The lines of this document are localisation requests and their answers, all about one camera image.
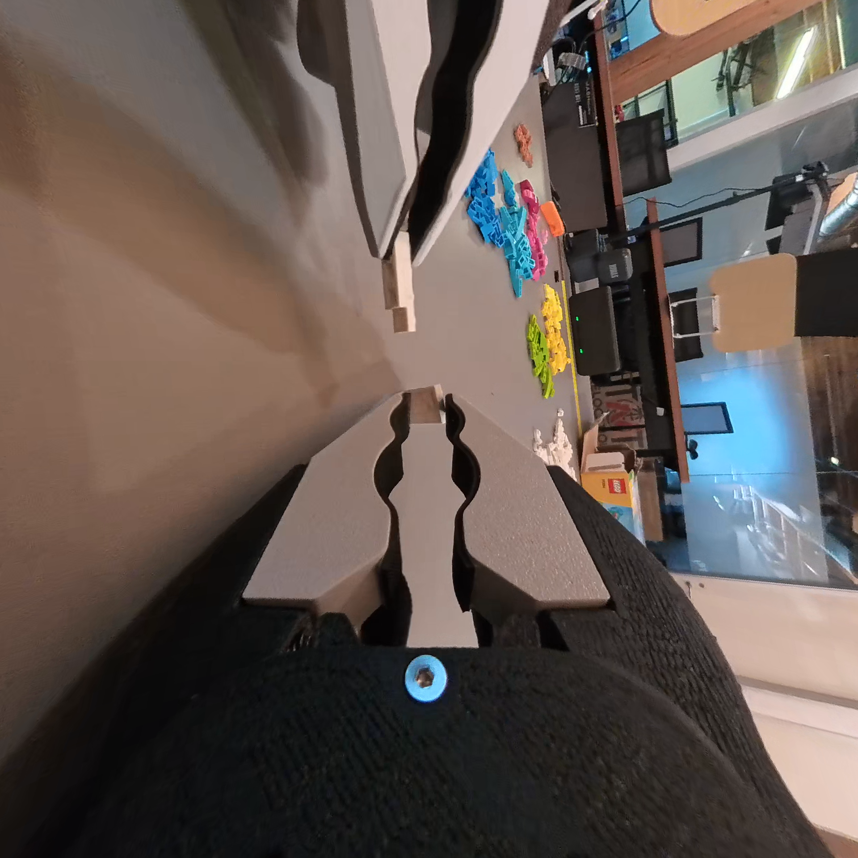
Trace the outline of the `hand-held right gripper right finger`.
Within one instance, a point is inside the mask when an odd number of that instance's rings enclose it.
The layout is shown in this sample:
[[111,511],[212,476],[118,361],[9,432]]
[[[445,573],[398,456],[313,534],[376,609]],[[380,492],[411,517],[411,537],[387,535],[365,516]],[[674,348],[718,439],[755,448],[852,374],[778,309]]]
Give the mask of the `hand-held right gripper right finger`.
[[445,397],[456,511],[456,600],[477,631],[608,606],[610,595],[549,467],[460,396]]

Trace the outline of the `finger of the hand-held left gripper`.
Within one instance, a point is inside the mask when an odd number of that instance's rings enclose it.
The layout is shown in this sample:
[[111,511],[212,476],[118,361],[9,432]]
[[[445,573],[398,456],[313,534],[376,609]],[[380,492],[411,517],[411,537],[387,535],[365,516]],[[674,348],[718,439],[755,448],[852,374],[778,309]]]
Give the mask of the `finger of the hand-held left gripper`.
[[423,262],[463,190],[464,123],[448,102],[461,2],[334,2],[333,85],[370,254],[405,231]]
[[534,68],[547,1],[428,2],[431,58],[416,113],[418,170],[408,210],[421,265]]

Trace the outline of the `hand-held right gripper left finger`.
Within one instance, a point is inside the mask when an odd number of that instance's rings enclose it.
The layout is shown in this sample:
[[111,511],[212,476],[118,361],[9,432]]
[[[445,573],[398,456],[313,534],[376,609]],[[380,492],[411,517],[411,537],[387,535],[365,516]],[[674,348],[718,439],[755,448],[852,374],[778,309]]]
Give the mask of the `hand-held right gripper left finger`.
[[244,602],[342,614],[360,630],[390,601],[401,571],[391,493],[403,477],[408,412],[408,395],[394,394],[311,458]]

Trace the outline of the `white stepped lego assembly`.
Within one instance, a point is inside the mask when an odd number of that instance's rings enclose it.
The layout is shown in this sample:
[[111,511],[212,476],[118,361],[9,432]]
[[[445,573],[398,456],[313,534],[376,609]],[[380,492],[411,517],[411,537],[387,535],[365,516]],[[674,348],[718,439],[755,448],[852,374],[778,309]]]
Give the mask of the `white stepped lego assembly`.
[[384,307],[392,313],[394,331],[413,333],[416,330],[413,264],[406,231],[398,233],[390,254],[382,261],[382,278]]

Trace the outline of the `white lego brick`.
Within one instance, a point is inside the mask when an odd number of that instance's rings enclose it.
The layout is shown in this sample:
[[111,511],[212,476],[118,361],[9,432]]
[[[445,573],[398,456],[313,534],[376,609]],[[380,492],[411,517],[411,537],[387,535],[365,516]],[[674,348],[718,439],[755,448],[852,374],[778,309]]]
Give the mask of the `white lego brick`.
[[445,394],[440,384],[408,392],[408,422],[411,426],[446,423]]

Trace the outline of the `pile of white lego pieces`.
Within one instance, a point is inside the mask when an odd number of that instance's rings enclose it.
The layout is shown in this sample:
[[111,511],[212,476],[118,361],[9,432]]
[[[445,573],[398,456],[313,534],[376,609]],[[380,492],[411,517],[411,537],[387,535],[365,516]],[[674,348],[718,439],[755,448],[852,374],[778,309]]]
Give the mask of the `pile of white lego pieces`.
[[577,452],[565,431],[562,408],[556,412],[549,439],[542,437],[539,428],[533,428],[532,451],[546,466],[559,467],[575,481],[579,481]]

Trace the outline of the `yellow lego set box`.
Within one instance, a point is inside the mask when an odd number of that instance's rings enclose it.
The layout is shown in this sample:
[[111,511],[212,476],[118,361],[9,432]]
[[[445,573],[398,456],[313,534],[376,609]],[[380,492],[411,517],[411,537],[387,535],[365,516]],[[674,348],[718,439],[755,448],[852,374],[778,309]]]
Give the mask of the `yellow lego set box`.
[[591,498],[643,544],[637,452],[625,444],[603,445],[598,439],[600,430],[601,421],[596,421],[583,435],[580,483]]

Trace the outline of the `pile of blue lego pieces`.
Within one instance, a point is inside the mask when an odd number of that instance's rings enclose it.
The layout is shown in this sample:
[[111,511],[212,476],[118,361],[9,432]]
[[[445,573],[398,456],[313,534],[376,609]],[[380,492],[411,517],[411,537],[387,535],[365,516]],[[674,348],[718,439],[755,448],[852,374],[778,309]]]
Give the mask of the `pile of blue lego pieces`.
[[479,163],[465,191],[467,215],[476,225],[487,244],[502,249],[508,240],[511,214],[508,209],[514,202],[513,184],[507,170],[499,170],[495,152],[489,148]]

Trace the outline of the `pile of pink lego pieces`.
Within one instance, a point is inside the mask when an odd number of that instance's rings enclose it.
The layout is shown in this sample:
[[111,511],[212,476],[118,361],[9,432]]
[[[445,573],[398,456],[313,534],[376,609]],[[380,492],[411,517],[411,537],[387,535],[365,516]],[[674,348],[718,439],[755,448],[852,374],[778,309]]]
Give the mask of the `pile of pink lego pieces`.
[[546,273],[547,269],[547,254],[544,249],[545,242],[541,239],[539,233],[539,218],[542,213],[541,205],[528,179],[522,180],[519,188],[522,207],[527,211],[524,233],[530,243],[531,258],[533,260],[530,278],[533,281],[538,281]]

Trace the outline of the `pile of turquoise lego pieces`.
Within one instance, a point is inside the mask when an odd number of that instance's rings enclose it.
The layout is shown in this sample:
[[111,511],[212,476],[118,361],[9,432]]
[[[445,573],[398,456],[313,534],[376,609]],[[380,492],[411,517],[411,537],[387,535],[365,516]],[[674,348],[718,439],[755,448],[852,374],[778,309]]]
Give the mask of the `pile of turquoise lego pieces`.
[[517,299],[520,299],[524,283],[531,281],[530,276],[533,260],[531,258],[530,243],[524,233],[527,211],[522,207],[520,184],[516,185],[512,177],[511,184],[513,184],[513,190],[510,196],[513,196],[514,200],[509,201],[514,202],[514,204],[508,209],[511,214],[508,227],[508,240],[502,251],[507,261],[513,294]]

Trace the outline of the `pile of lime lego pieces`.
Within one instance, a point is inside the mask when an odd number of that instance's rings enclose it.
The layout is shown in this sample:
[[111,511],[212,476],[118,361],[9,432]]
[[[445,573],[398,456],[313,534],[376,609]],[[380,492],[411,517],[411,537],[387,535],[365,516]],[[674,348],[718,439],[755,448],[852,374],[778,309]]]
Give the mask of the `pile of lime lego pieces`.
[[554,397],[553,370],[550,362],[550,352],[545,333],[534,315],[530,316],[527,329],[529,356],[532,363],[532,373],[540,381],[542,397]]

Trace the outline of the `pile of yellow lego pieces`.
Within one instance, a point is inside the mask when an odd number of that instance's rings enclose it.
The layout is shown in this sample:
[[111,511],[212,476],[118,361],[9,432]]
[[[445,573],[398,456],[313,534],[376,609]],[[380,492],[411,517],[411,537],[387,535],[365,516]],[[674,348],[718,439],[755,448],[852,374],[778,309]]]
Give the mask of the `pile of yellow lego pieces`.
[[552,375],[555,376],[564,372],[571,363],[571,359],[563,336],[564,312],[559,294],[548,284],[544,284],[543,289],[542,317],[549,352],[549,366]]

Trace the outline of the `black flat device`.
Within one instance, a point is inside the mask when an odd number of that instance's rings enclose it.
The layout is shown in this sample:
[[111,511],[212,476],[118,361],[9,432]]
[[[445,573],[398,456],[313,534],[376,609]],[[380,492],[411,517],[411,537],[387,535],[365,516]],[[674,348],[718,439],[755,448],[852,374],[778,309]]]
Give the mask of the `black flat device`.
[[552,190],[568,232],[607,225],[599,123],[586,81],[560,83],[542,102]]

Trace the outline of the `black mesh chair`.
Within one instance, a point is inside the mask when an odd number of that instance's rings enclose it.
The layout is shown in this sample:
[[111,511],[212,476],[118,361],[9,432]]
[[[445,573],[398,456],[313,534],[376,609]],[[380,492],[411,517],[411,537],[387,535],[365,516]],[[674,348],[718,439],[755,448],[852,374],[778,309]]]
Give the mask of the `black mesh chair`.
[[624,198],[671,184],[664,109],[618,122],[615,132]]

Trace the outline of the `tan table with sticker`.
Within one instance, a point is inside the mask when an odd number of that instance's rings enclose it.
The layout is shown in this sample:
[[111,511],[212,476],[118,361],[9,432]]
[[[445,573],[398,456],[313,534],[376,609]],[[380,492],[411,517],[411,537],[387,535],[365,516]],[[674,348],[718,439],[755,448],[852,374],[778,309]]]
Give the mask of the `tan table with sticker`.
[[723,23],[748,25],[755,33],[814,4],[815,1],[650,1],[649,8],[661,33],[687,37]]

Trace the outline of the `yellow tape strip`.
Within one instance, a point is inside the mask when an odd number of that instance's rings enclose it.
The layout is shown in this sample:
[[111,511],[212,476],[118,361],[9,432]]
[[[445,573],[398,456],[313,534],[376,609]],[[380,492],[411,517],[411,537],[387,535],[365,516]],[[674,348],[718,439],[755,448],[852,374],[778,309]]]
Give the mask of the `yellow tape strip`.
[[576,353],[575,353],[575,340],[572,333],[572,314],[570,309],[570,300],[569,300],[569,289],[567,287],[566,279],[563,278],[561,280],[562,286],[562,297],[564,302],[564,317],[565,317],[565,328],[566,335],[568,340],[568,354],[571,364],[571,373],[572,373],[572,382],[573,382],[573,394],[574,394],[574,403],[575,403],[575,411],[576,411],[576,434],[578,440],[582,440],[584,436],[584,422],[581,408],[581,395],[579,390],[579,382],[578,382],[578,374],[576,367]]

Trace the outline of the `black box with green lights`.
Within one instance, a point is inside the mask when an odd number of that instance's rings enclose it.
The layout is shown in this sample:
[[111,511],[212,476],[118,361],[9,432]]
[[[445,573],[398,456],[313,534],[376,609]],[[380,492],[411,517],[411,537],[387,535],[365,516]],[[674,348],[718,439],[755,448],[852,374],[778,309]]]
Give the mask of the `black box with green lights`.
[[570,296],[577,374],[605,376],[620,370],[613,295],[597,286]]

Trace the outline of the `wood-edged desk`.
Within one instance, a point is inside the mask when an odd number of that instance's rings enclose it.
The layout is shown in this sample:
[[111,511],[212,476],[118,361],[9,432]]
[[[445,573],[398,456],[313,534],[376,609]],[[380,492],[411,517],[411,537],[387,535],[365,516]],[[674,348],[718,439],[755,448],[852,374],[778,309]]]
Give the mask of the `wood-edged desk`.
[[[615,97],[609,75],[608,48],[602,32],[603,14],[598,13],[593,21],[594,53],[596,62],[595,91],[599,107],[599,139],[606,158],[609,178],[604,184],[608,227],[615,233],[627,230],[626,209],[622,195],[622,177],[615,121]],[[649,231],[642,240],[634,244],[638,248],[638,259],[642,268],[635,269],[631,285],[636,290],[632,297],[639,297],[644,306],[647,323],[647,345],[638,345],[638,354],[643,366],[652,366],[651,386],[666,396],[661,405],[650,407],[656,424],[664,425],[668,446],[660,453],[664,463],[674,469],[682,484],[691,480],[687,451],[687,437],[682,421],[681,392],[677,365],[674,359],[673,329],[670,315],[670,299],[664,269],[663,246],[660,231]]]

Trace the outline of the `tan rounded board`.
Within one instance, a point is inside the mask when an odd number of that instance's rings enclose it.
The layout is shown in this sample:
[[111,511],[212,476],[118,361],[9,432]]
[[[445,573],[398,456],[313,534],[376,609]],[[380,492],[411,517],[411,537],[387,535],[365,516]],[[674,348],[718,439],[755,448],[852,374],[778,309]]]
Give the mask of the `tan rounded board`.
[[714,271],[712,344],[720,353],[779,349],[795,337],[796,257],[778,253]]

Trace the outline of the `black square panel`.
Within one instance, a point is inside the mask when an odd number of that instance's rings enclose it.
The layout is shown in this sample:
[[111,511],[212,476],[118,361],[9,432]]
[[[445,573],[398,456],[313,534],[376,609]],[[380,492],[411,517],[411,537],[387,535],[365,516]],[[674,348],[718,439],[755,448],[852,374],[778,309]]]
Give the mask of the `black square panel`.
[[795,335],[857,337],[857,249],[796,258]]

